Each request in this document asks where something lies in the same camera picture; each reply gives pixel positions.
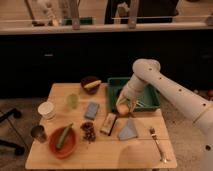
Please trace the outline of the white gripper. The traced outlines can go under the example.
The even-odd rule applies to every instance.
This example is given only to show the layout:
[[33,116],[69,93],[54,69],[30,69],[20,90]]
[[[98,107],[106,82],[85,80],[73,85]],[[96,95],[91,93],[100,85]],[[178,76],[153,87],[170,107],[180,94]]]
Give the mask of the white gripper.
[[126,104],[129,107],[129,112],[133,112],[135,109],[133,109],[132,107],[133,101],[137,101],[140,93],[140,89],[134,87],[130,83],[127,83],[120,92],[120,95],[116,102],[116,106],[119,104]]

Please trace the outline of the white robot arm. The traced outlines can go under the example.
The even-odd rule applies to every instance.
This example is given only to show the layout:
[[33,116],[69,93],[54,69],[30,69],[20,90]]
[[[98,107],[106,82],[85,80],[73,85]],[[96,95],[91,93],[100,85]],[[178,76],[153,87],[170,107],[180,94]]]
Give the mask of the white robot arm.
[[205,135],[202,169],[213,171],[213,101],[162,75],[157,60],[138,59],[133,63],[132,70],[133,75],[122,88],[116,102],[118,112],[126,114],[120,110],[121,105],[133,111],[144,87],[151,84]]

